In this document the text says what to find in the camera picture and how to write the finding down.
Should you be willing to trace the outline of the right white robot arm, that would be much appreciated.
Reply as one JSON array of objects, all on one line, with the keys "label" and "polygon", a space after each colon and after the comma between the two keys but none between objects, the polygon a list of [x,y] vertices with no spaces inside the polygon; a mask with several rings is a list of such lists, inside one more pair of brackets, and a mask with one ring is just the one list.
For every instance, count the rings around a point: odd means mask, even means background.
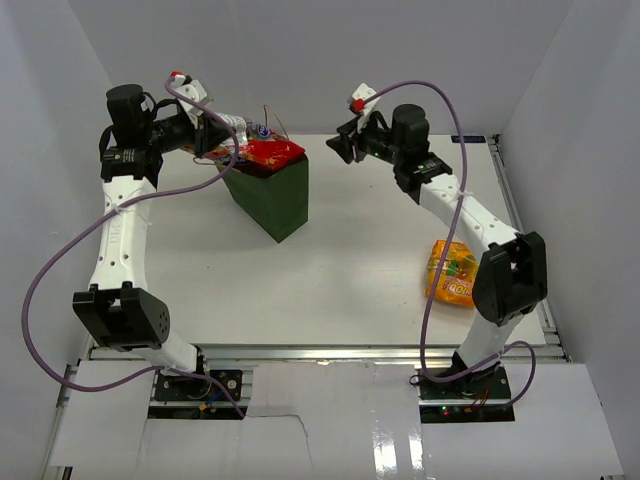
[{"label": "right white robot arm", "polygon": [[371,102],[356,99],[354,119],[340,126],[326,144],[346,163],[370,155],[393,167],[399,188],[416,204],[453,228],[478,262],[472,289],[476,316],[451,366],[420,380],[452,384],[461,397],[472,399],[488,385],[509,338],[522,318],[547,295],[546,247],[542,237],[523,234],[505,224],[468,195],[452,168],[430,149],[425,111],[414,104],[396,107],[385,122]]}]

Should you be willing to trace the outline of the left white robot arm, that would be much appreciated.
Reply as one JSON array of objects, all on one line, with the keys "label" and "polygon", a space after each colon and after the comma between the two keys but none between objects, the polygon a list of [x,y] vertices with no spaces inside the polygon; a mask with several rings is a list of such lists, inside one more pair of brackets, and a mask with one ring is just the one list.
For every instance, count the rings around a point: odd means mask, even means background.
[{"label": "left white robot arm", "polygon": [[202,351],[172,331],[168,306],[148,290],[145,251],[151,195],[163,156],[178,149],[203,156],[229,139],[202,111],[211,99],[202,84],[174,76],[176,97],[155,101],[138,84],[106,94],[110,125],[99,142],[104,212],[98,259],[72,307],[95,342],[131,352],[177,376],[177,387],[199,399],[211,387]]}]

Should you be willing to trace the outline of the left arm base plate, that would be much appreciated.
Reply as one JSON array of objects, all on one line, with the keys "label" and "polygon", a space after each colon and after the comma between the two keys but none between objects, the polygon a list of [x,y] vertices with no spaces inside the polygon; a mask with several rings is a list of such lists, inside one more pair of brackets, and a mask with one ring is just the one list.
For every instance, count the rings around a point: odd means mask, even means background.
[{"label": "left arm base plate", "polygon": [[[234,401],[241,399],[241,370],[210,370],[209,374],[224,387]],[[212,405],[215,401],[227,401],[226,395],[215,383],[162,373],[157,375],[152,399],[159,402],[198,401],[206,405]]]}]

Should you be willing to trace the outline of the orange snack bag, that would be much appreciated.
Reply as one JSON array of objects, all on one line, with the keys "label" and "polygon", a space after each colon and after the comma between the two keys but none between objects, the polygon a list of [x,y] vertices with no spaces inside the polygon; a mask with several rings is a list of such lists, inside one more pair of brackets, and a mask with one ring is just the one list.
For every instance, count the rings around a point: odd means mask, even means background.
[{"label": "orange snack bag", "polygon": [[472,290],[478,263],[464,243],[456,241],[451,243],[439,280],[435,281],[436,269],[445,243],[445,240],[437,240],[431,250],[426,267],[425,296],[428,297],[432,288],[435,288],[436,300],[459,307],[474,308]]}]

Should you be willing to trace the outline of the large red snack bag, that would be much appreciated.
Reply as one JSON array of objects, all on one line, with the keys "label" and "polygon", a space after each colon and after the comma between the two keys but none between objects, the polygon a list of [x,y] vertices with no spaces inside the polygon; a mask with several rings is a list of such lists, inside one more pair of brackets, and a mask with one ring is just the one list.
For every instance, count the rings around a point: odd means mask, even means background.
[{"label": "large red snack bag", "polygon": [[[233,127],[238,137],[239,158],[233,167],[236,172],[269,178],[305,158],[302,146],[267,125],[237,115],[218,113],[218,116]],[[190,154],[195,164],[223,171],[233,159],[234,142],[227,137],[202,157],[197,157],[191,146],[181,147],[181,150]]]}]

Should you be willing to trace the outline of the green brown paper bag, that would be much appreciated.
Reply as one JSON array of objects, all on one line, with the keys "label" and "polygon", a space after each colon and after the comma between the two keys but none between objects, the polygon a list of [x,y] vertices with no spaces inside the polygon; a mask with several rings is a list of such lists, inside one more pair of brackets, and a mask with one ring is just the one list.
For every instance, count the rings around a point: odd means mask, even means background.
[{"label": "green brown paper bag", "polygon": [[308,221],[307,155],[269,178],[258,178],[232,169],[223,181],[236,204],[278,243]]}]

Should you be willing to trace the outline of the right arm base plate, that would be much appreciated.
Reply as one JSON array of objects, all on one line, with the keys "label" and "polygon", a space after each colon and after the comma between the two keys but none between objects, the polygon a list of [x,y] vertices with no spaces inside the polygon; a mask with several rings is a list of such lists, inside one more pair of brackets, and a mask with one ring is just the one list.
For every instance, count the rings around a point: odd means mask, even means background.
[{"label": "right arm base plate", "polygon": [[410,378],[419,392],[419,412],[423,425],[509,423],[515,421],[511,388],[503,366],[471,383],[435,383]]}]

